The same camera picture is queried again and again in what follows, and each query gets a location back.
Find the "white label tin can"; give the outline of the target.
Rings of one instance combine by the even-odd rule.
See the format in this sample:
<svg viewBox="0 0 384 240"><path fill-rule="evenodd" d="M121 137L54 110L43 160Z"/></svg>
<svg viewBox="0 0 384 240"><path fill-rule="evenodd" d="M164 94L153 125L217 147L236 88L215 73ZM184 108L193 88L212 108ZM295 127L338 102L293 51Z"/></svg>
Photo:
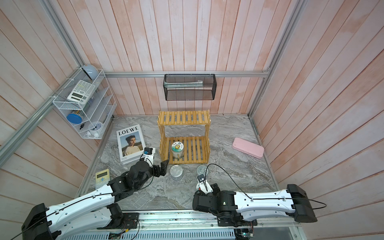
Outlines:
<svg viewBox="0 0 384 240"><path fill-rule="evenodd" d="M180 181L184 175L184 169L180 165L174 165L170 169L171 178L174 181Z"/></svg>

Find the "sunflower label seed jar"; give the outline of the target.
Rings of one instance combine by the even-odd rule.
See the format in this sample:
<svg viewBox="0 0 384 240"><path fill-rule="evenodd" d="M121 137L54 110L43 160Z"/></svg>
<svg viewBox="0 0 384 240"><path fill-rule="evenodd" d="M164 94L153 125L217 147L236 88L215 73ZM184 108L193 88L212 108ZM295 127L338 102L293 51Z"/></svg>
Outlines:
<svg viewBox="0 0 384 240"><path fill-rule="evenodd" d="M181 159L184 156L184 144L182 142L174 142L171 146L171 153L175 159Z"/></svg>

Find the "purple label tin can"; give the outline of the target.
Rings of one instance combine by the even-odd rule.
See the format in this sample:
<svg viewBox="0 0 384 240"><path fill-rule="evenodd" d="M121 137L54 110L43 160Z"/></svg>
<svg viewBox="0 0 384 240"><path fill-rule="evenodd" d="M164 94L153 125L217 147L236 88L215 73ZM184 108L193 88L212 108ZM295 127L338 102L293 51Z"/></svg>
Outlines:
<svg viewBox="0 0 384 240"><path fill-rule="evenodd" d="M209 173L209 170L207 169L207 166L206 165L199 165L197 167L197 176L207 176Z"/></svg>

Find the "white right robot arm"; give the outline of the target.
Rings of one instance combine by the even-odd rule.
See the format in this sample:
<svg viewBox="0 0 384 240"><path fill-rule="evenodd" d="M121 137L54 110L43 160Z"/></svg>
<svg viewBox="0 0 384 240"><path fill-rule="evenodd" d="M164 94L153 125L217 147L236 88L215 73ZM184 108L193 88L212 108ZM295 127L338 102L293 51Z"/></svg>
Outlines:
<svg viewBox="0 0 384 240"><path fill-rule="evenodd" d="M257 219L272 217L291 217L298 223L318 221L307 193L295 184L285 190L253 194L221 191L217 184L209 191L201 186L194 194L193 210L216 216L221 227L256 224Z"/></svg>

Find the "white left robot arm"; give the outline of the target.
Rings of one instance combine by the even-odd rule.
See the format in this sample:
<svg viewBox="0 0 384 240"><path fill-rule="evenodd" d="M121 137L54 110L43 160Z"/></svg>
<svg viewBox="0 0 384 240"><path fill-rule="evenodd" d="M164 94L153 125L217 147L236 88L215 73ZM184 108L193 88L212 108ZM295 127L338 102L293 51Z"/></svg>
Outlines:
<svg viewBox="0 0 384 240"><path fill-rule="evenodd" d="M154 166L138 161L101 188L63 204L34 206L22 225L24 240L60 240L96 228L118 228L123 213L118 201L139 191L152 177L165 176L169 161Z"/></svg>

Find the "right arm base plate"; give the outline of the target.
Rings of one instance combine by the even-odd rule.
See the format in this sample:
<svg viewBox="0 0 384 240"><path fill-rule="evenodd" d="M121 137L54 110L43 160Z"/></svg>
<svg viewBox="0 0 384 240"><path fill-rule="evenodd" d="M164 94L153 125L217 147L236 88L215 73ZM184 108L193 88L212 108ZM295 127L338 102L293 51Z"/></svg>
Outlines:
<svg viewBox="0 0 384 240"><path fill-rule="evenodd" d="M257 220L253 221L245 221L241 215L235 215L232 216L223 216L218 217L218 226L219 227L243 227L243 226L250 226L254 227L257 226L258 222Z"/></svg>

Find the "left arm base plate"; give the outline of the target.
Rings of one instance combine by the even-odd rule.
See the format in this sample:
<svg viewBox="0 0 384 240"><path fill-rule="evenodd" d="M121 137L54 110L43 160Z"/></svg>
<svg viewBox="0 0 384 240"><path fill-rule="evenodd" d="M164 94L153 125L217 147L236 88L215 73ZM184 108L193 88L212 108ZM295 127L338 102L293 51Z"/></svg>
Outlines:
<svg viewBox="0 0 384 240"><path fill-rule="evenodd" d="M112 214L111 222L101 229L136 229L138 227L139 213Z"/></svg>

